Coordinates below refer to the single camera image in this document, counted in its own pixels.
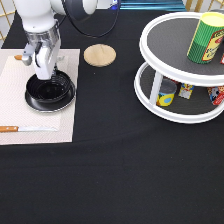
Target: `knife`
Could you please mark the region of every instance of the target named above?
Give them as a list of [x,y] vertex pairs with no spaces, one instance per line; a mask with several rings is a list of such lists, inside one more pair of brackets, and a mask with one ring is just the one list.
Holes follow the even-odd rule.
[[0,132],[24,132],[24,131],[57,131],[56,128],[49,127],[18,127],[18,126],[0,126]]
[[[22,58],[23,58],[23,56],[22,56],[22,55],[15,55],[14,58],[15,58],[16,60],[18,60],[18,61],[21,61]],[[65,56],[58,56],[58,57],[57,57],[57,62],[59,62],[59,61],[63,61],[64,58],[65,58]]]

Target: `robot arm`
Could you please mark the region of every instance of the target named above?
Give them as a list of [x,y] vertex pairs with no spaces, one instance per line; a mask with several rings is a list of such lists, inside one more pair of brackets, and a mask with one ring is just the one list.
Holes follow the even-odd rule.
[[[61,46],[54,12],[65,15],[61,0],[14,0],[29,44],[24,49],[25,65],[33,62],[38,79],[51,79]],[[97,0],[66,0],[70,16],[83,20],[94,13]]]

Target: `round cork pad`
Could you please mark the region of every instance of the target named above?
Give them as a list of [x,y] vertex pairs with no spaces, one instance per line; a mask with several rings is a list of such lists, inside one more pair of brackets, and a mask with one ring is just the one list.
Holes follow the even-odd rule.
[[115,50],[104,44],[96,44],[88,47],[84,52],[85,61],[96,67],[110,65],[116,58]]

